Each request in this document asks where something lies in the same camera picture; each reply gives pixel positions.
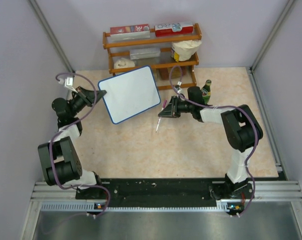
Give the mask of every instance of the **white wall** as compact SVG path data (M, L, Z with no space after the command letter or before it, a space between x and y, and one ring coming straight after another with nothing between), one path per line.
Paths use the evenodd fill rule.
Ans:
M19 239L34 182L37 146L56 130L51 102L65 71L25 0L0 0L0 240Z
M37 0L75 70L108 69L109 27L199 23L200 66L251 66L287 0Z
M256 70L288 175L302 188L302 0Z

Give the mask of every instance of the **floor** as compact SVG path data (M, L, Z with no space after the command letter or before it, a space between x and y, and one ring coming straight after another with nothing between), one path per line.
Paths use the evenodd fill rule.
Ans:
M110 76L107 70L77 73L95 85ZM247 104L263 125L245 68L196 68L195 76L200 87L207 79L212 80L210 104ZM75 85L91 89L79 78ZM160 91L162 101L170 100L173 93L173 90ZM87 111L85 108L79 116ZM184 113L178 119L162 119L155 133L160 111L161 105L158 105L114 125L100 101L82 121L83 133L75 142L83 168L95 171L102 178L223 177L232 155L223 126L199 123L191 114ZM265 131L250 160L250 170L255 177L278 176Z

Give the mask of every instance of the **wooden shelf rack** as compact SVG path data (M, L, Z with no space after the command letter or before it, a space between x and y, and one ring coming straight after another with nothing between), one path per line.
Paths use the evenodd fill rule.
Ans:
M152 28L150 29L150 32L155 32L155 29ZM142 65L138 65L135 67L126 67L126 68L114 68L114 60L113 58L116 57L125 57L125 56L129 56L130 52L129 51L123 51L123 52L117 52L117 53L112 53L111 52L111 48L120 48L120 47L129 47L129 46L138 46L138 45L149 45L149 44L161 44L161 43L170 43L170 42L179 42L179 41L186 41L186 40L201 40L202 39L202 33L201 33L201 29L199 27L199 24L195 24L194 25L194 31L193 34L187 34L187 35L178 35L178 36L170 36L170 37L155 37L155 38L147 38L147 39L137 39L137 40L128 40L128 41L122 41L122 42L108 42L108 37L110 37L110 34L107 32L103 32L103 47L104 49L107 50L108 52L108 59L109 59L109 72L111 74L113 74L114 76L117 73L124 73L124 72L128 72L131 71L133 69L136 68L140 68L142 67ZM168 54L168 52L171 52L171 48L161 48L161 56L162 55L166 55ZM169 59L166 60L166 62L160 62L160 63L155 63L155 64L150 64L150 67L153 70L157 70L157 69L162 69L162 68L171 68L175 65L180 65L182 66L189 66L187 67L188 71L190 72L191 78L192 78L192 83L187 83L187 84L182 84L182 88L188 88L190 86L196 86L196 78L194 75L194 65L198 65L199 64L199 58L197 53L195 53L189 60L187 61L181 61L181 62L176 62L174 59ZM164 89L170 89L171 86L170 85L161 85L158 86L159 90L164 90Z

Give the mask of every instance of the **whiteboard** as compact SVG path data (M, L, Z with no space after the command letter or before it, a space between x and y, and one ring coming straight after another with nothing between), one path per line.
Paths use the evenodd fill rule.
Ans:
M98 88L107 92L103 101L114 124L119 124L161 103L149 66L104 79L98 83Z

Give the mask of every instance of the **pen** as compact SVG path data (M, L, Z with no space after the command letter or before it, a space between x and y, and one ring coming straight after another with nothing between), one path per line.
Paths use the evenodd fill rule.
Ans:
M163 111L163 109L165 108L166 102L167 102L167 100L164 101L161 111ZM156 126L156 131L155 131L156 133L157 133L157 130L159 129L160 122L161 122L161 117L159 117L159 120L157 121L157 126Z

